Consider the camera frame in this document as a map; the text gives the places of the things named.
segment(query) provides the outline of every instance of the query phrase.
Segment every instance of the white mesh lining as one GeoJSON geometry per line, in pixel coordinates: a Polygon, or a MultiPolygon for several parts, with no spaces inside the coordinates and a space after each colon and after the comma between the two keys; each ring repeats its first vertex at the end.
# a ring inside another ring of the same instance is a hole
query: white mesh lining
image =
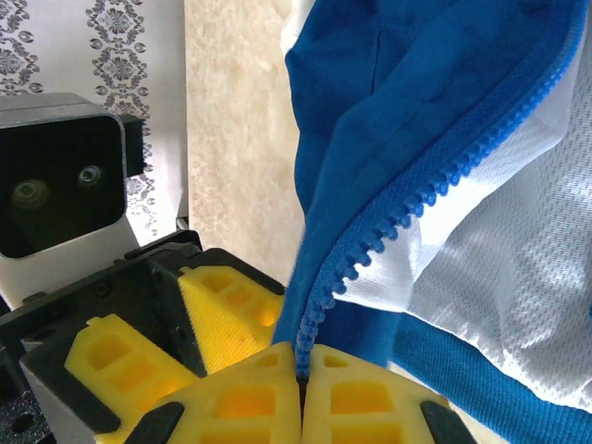
{"type": "Polygon", "coordinates": [[[415,315],[539,398],[592,413],[591,32],[580,55],[535,114],[340,298],[415,315]]]}

